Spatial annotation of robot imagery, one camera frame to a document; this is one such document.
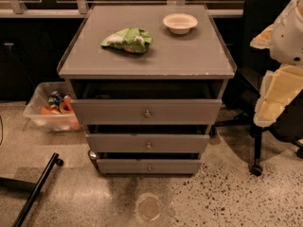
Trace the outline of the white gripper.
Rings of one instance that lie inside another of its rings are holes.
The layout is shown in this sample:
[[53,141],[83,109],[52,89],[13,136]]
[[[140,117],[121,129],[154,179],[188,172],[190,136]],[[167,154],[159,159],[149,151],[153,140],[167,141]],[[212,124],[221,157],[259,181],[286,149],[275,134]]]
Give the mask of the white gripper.
[[255,107],[254,123],[262,128],[276,122],[303,90],[303,0],[291,0],[251,42],[256,49],[270,49],[271,58],[282,64],[263,77]]

